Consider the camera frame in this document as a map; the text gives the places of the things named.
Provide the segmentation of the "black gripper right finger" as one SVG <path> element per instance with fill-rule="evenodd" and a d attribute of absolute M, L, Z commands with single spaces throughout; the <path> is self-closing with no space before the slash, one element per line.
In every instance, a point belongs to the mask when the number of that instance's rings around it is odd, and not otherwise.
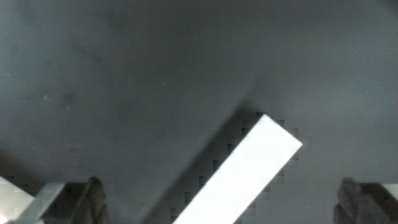
<path fill-rule="evenodd" d="M 398 224 L 398 183 L 342 180 L 335 224 Z"/>

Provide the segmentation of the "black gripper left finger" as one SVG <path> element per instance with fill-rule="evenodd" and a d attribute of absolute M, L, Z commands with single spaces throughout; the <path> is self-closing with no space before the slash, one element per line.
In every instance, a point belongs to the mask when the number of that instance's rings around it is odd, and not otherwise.
<path fill-rule="evenodd" d="M 88 182 L 67 185 L 67 211 L 61 224 L 109 224 L 106 189 L 97 177 L 91 177 Z"/>

